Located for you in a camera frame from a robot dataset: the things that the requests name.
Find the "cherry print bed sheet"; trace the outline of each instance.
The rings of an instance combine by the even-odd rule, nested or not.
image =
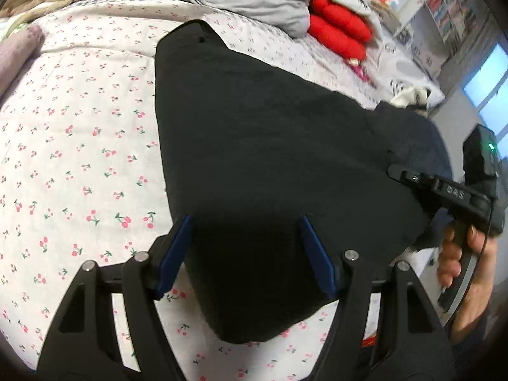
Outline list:
[[[31,368],[79,266],[90,258],[124,262],[172,225],[153,56],[158,40],[191,18],[208,21],[233,50],[365,108],[377,103],[375,91],[313,38],[294,41],[229,12],[174,0],[90,0],[37,20],[46,35],[40,56],[0,103],[0,329]],[[367,334],[377,306],[374,298]],[[114,308],[124,362],[136,368],[121,296]],[[184,269],[157,308],[188,380],[291,381],[310,373],[336,304],[247,345],[211,332]]]

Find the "silver bolt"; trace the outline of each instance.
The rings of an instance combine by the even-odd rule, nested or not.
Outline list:
[[[397,264],[397,268],[399,268],[402,272],[407,272],[410,270],[410,265],[406,261],[400,261]]]
[[[93,268],[95,267],[95,262],[94,261],[85,261],[83,262],[83,265],[81,265],[81,268],[83,269],[83,271],[91,271]]]
[[[356,261],[360,257],[359,253],[354,249],[348,249],[344,252],[344,256],[348,261]]]
[[[137,262],[145,262],[149,257],[150,257],[150,255],[146,251],[141,251],[141,252],[138,252],[134,255],[134,259]]]

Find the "hand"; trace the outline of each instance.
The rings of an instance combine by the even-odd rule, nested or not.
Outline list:
[[[455,231],[453,225],[446,227],[443,239],[443,251],[439,254],[438,281],[444,287],[449,287],[454,278],[461,271],[460,258],[461,247],[453,242]],[[467,231],[467,244],[479,255],[482,251],[485,234],[471,226]],[[466,294],[461,307],[457,311],[453,327],[451,328],[450,341],[456,344],[462,341],[475,328],[479,318],[487,309],[487,305],[494,288],[494,276],[497,262],[497,241],[494,238],[487,239],[484,254],[478,262],[469,291]]]

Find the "dark sleeve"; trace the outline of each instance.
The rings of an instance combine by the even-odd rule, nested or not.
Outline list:
[[[472,358],[474,358],[475,354],[479,352],[479,346],[485,337],[487,329],[487,318],[488,312],[486,310],[480,317],[476,327],[467,336],[467,338],[462,342],[451,346],[458,377],[464,373],[464,370],[467,368]]]

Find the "plush toy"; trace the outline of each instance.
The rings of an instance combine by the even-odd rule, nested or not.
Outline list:
[[[346,59],[365,60],[372,31],[359,16],[331,0],[311,0],[311,9],[310,35]]]

